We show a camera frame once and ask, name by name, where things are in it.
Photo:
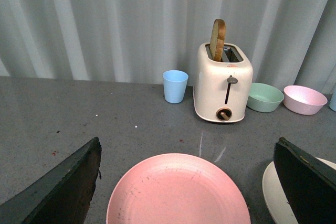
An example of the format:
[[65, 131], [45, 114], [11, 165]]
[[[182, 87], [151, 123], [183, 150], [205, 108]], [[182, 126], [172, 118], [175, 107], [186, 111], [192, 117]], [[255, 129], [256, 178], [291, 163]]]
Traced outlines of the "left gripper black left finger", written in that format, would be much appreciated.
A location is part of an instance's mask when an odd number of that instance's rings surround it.
[[1, 205], [1, 223], [84, 223], [100, 175], [102, 147], [94, 137]]

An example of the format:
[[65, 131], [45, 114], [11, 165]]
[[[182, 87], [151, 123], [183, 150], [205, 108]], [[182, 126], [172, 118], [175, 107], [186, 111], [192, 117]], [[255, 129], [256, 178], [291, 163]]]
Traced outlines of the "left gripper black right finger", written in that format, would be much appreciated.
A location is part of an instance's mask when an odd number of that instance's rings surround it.
[[335, 169], [284, 137], [275, 144], [274, 164], [298, 223], [335, 223]]

